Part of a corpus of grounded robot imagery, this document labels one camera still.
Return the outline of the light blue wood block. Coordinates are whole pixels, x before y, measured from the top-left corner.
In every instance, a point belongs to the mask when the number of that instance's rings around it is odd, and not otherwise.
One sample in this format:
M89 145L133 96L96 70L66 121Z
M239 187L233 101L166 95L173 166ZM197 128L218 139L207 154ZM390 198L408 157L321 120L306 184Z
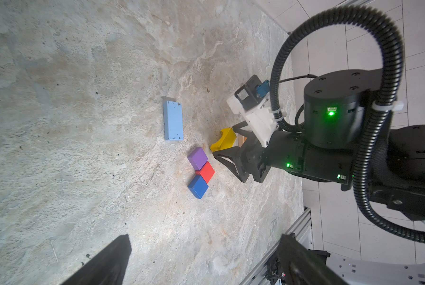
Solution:
M178 102L163 103L165 140L182 141L184 139L182 106Z

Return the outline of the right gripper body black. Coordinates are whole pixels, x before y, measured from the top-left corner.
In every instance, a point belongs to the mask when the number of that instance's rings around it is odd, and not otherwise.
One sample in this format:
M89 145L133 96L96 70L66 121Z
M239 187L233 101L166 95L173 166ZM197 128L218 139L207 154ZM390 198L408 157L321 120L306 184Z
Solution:
M316 147L301 133L276 131L266 148L258 143L249 148L246 159L258 176L276 168L312 181L338 183L342 191L352 188L353 151Z

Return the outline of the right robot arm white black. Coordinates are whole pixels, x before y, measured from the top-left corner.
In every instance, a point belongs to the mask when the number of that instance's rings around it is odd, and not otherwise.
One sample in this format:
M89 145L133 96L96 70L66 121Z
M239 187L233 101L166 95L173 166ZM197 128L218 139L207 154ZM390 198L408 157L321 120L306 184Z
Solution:
M263 182L268 172L353 190L362 214L380 228L425 243L425 125L391 128L375 119L382 71L343 70L312 77L298 111L304 122L260 141L253 123L233 130L242 146L213 153L240 181Z

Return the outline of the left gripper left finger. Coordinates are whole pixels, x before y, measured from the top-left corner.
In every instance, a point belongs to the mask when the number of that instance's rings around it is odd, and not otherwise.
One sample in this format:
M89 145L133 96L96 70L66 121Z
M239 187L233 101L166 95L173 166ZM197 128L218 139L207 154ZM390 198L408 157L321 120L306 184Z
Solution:
M129 235L120 235L62 285L122 285L131 252Z

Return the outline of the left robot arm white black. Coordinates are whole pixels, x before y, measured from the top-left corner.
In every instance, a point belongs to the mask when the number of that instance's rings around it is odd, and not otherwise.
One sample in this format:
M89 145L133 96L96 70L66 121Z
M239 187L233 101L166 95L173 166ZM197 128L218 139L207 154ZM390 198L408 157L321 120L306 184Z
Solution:
M242 281L244 285L425 285L425 263L386 264L306 249L295 234L282 235ZM121 285L130 254L128 235L118 236L82 266L66 285Z

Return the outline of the yellow wood block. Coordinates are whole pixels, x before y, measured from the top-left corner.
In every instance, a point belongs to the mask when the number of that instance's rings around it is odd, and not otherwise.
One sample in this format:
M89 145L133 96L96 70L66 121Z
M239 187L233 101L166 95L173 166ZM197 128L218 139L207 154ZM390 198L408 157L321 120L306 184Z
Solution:
M225 128L220 131L221 138L210 146L212 152L218 152L228 148L232 148L235 145L236 134L233 131L233 128Z

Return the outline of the natural wood block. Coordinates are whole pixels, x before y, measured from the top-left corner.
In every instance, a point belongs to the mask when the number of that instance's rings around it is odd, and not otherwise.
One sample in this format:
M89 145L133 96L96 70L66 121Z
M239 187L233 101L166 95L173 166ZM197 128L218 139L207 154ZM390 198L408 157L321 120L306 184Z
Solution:
M237 145L239 147L242 147L244 145L244 143L245 143L246 140L247 140L247 138L244 137L243 135L238 135L237 136Z

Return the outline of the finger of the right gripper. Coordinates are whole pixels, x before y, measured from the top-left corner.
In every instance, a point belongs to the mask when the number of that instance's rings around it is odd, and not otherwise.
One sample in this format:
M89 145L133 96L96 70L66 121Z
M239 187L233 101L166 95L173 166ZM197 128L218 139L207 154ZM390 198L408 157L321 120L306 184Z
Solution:
M248 125L247 121L242 121L242 122L237 123L236 125L234 125L234 126L232 127L232 129L233 129L233 131L234 131L236 134L239 134L239 135L241 135L241 136L243 136L243 137L246 137L246 138L250 138L250 137L252 137L252 136L253 136L253 132L252 132L252 131L244 130L244 128L245 128L245 127L248 127L248 126L249 126L249 125Z
M227 167L242 183L245 183L249 178L249 172L244 166L242 159L243 150L234 146L224 150L213 152L214 158Z

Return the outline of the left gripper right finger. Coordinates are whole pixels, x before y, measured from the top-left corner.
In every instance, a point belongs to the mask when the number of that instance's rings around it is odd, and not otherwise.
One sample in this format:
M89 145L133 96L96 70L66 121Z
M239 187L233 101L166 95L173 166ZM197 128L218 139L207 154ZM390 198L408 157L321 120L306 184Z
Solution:
M320 257L303 247L293 235L282 235L277 255L288 285L346 285Z

